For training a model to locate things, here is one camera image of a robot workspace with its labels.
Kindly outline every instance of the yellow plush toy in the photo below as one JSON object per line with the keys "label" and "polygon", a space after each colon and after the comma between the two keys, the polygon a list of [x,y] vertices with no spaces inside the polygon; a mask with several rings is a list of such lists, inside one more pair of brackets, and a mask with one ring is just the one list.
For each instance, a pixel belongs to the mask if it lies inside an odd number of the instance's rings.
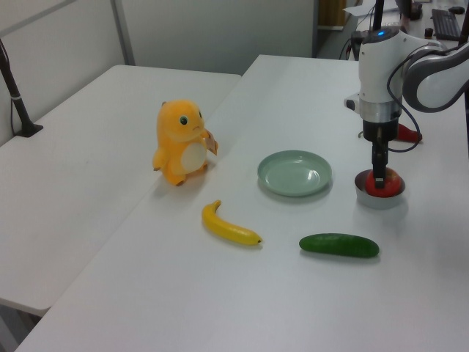
{"label": "yellow plush toy", "polygon": [[176,186],[185,182],[187,174],[207,168],[207,149],[217,154],[218,143],[205,129],[199,107],[190,100],[163,103],[156,134],[153,169],[161,169],[168,182]]}

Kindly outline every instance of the apple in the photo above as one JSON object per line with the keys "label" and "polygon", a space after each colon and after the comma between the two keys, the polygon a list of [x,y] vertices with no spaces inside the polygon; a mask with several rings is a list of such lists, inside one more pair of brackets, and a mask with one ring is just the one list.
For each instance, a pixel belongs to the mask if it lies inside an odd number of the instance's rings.
{"label": "apple", "polygon": [[389,198],[393,197],[399,193],[401,189],[402,179],[392,169],[386,168],[386,178],[384,180],[384,188],[374,187],[374,177],[373,170],[369,172],[366,177],[365,190],[370,196],[380,197],[380,198]]}

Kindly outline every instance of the plate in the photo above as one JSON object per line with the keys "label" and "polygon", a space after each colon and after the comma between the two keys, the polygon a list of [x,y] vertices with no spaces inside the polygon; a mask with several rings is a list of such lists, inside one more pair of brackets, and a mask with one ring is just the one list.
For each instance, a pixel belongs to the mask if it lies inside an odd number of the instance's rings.
{"label": "plate", "polygon": [[274,193],[302,197],[323,190],[332,178],[332,169],[319,155],[285,150],[266,157],[257,175],[261,184]]}

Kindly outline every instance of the red object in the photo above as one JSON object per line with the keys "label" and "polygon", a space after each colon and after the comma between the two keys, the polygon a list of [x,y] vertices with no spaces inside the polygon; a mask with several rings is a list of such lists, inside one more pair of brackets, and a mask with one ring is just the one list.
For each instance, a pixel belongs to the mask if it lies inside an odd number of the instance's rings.
{"label": "red object", "polygon": [[370,171],[366,177],[365,190],[370,196],[389,198],[399,193],[401,189],[401,177],[392,169],[386,168],[386,179],[384,180],[384,188],[374,187],[373,171]]}
{"label": "red object", "polygon": [[417,133],[416,131],[412,131],[409,128],[401,125],[399,123],[399,130],[397,130],[397,138],[398,141],[403,142],[419,142],[422,140],[421,133]]}

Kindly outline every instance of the yellow banana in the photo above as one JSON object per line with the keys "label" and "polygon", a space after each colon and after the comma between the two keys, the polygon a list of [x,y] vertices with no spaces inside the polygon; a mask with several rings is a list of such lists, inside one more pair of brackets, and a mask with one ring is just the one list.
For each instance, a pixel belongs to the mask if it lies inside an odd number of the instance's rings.
{"label": "yellow banana", "polygon": [[245,229],[244,227],[230,224],[218,217],[216,211],[220,206],[221,201],[216,200],[212,204],[205,205],[202,210],[202,221],[210,231],[215,234],[241,244],[250,246],[262,242],[262,239],[254,231]]}

